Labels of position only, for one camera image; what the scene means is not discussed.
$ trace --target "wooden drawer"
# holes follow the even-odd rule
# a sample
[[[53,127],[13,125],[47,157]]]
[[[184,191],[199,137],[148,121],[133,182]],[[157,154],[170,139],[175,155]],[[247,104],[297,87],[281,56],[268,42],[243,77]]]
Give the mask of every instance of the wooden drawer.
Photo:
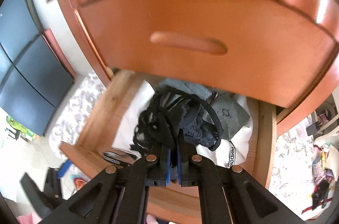
[[[194,81],[285,108],[318,78],[335,45],[309,19],[273,0],[93,0],[78,11],[107,66]],[[170,47],[173,40],[152,43],[159,31],[197,43],[213,38],[227,52],[193,51],[199,49],[194,39],[190,49],[186,39],[173,38],[176,47]]]
[[[114,151],[111,144],[121,118],[144,79],[148,77],[130,71],[120,71],[96,103],[76,145],[62,142],[60,149],[90,178],[110,165],[101,158],[101,154],[107,150]],[[276,144],[276,107],[254,99],[248,100],[247,104],[252,118],[258,122],[254,122],[249,152],[242,166],[268,188]],[[152,187],[147,211],[175,223],[201,223],[198,189],[182,188],[173,183],[166,188]]]

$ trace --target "metal screw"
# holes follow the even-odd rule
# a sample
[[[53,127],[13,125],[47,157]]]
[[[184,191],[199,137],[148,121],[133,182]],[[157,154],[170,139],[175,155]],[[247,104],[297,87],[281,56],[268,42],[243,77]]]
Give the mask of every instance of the metal screw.
[[[146,160],[148,162],[154,162],[156,159],[157,159],[157,156],[154,155],[154,154],[149,154],[149,155],[146,156]]]
[[[233,166],[232,166],[232,170],[233,170],[235,173],[241,173],[241,172],[242,172],[242,166],[240,166],[240,165],[233,165]]]
[[[108,167],[106,167],[105,169],[106,173],[115,173],[117,171],[117,167],[116,166],[113,166],[113,165],[110,165]]]
[[[199,154],[195,154],[192,156],[192,161],[194,162],[200,162],[202,160],[202,156]]]

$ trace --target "pink fabric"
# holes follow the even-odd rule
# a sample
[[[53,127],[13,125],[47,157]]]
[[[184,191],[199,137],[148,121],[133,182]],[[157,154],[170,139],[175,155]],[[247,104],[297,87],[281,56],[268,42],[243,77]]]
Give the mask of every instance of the pink fabric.
[[[148,214],[146,216],[146,224],[159,224],[159,223],[157,222],[157,220],[155,219],[153,215]]]
[[[41,218],[36,212],[31,212],[25,216],[18,216],[17,220],[20,224],[38,224],[41,221]]]

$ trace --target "dark gray cabinet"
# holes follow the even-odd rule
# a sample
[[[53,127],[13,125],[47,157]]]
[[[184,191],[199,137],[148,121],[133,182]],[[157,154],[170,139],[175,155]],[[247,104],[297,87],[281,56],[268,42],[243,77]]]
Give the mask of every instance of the dark gray cabinet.
[[[38,34],[24,0],[4,0],[0,7],[0,40],[12,61]]]
[[[0,47],[0,82],[4,79],[7,74],[7,71],[11,67],[11,61],[6,56],[3,49]]]
[[[36,92],[14,67],[0,92],[0,107],[39,135],[43,135],[55,111],[55,107]]]
[[[53,106],[58,106],[73,82],[41,36],[27,49],[16,67]]]
[[[73,78],[38,33],[24,0],[0,7],[0,107],[43,136]]]

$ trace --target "gray towel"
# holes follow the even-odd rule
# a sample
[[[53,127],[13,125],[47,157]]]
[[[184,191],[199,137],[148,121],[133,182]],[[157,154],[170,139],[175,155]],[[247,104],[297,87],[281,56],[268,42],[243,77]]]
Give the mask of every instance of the gray towel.
[[[195,94],[199,98],[207,101],[207,99],[212,95],[212,92],[208,90],[201,84],[185,82],[177,79],[166,78],[164,81],[160,82],[157,90],[163,90],[166,86],[171,86],[178,90],[184,91],[188,94]],[[179,97],[178,95],[172,94],[166,101],[165,106],[168,106],[173,102],[175,99]]]
[[[211,102],[211,106],[219,117],[221,126],[224,129],[222,139],[230,141],[250,119],[246,110],[231,99],[227,93]],[[207,112],[204,113],[203,119],[209,123],[213,123]]]

